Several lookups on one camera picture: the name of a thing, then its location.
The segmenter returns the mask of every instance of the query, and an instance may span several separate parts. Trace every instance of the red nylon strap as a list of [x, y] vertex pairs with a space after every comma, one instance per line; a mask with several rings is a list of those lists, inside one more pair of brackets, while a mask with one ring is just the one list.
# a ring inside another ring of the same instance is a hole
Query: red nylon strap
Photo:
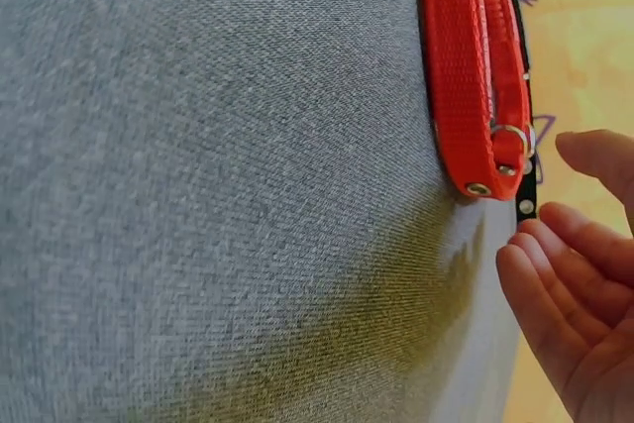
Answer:
[[512, 199], [533, 148], [512, 2], [424, 5], [432, 108], [449, 176], [466, 195], [480, 184], [492, 198]]

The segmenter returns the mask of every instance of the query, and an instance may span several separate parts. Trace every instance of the gray cushion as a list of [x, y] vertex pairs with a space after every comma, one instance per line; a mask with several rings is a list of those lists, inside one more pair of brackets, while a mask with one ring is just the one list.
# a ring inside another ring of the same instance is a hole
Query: gray cushion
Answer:
[[0, 0], [0, 101], [0, 421], [431, 414], [482, 206], [416, 0]]

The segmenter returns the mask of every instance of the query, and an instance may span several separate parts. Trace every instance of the strap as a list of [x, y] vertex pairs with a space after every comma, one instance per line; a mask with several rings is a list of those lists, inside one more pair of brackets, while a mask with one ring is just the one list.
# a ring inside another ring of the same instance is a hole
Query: strap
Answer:
[[534, 152], [512, 0], [424, 0], [438, 143], [466, 195], [512, 199]]
[[[511, 0], [513, 2], [513, 10], [515, 11], [515, 18], [517, 20], [517, 30], [519, 32], [520, 45], [522, 48], [522, 59], [524, 61], [524, 70], [530, 70], [530, 58], [528, 56], [528, 48], [526, 42], [526, 33], [524, 32], [524, 24], [522, 22], [522, 13], [520, 10], [519, 0]], [[526, 81], [528, 86], [529, 95], [529, 107], [531, 113], [531, 123], [533, 122], [533, 108], [531, 101], [531, 85], [530, 79]], [[524, 177], [519, 185], [517, 194], [515, 195], [515, 214], [517, 222], [529, 218], [537, 217], [537, 156], [530, 158], [530, 164], [527, 164], [525, 168]]]

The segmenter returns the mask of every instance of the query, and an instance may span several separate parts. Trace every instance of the hand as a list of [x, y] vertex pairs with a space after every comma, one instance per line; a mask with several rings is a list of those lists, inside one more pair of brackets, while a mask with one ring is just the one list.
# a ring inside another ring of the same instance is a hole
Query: hand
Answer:
[[[598, 178], [634, 230], [634, 140], [609, 131], [557, 138]], [[634, 240], [551, 203], [497, 254], [502, 289], [576, 423], [634, 421]]]

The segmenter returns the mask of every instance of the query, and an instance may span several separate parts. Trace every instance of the metal grommet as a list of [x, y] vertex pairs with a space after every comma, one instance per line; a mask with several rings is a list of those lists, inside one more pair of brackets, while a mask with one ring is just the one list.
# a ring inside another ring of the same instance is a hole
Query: metal grommet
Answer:
[[513, 167], [510, 167], [508, 165], [500, 165], [497, 168], [497, 171], [501, 173], [502, 175], [508, 175], [509, 177], [512, 177], [513, 175], [517, 173], [517, 170], [515, 170]]
[[533, 213], [535, 211], [535, 204], [532, 200], [526, 198], [519, 202], [519, 211], [522, 212], [524, 215]]
[[480, 197], [486, 197], [491, 194], [490, 188], [482, 183], [468, 183], [467, 192]]
[[533, 162], [530, 159], [524, 161], [524, 175], [528, 175], [533, 171]]

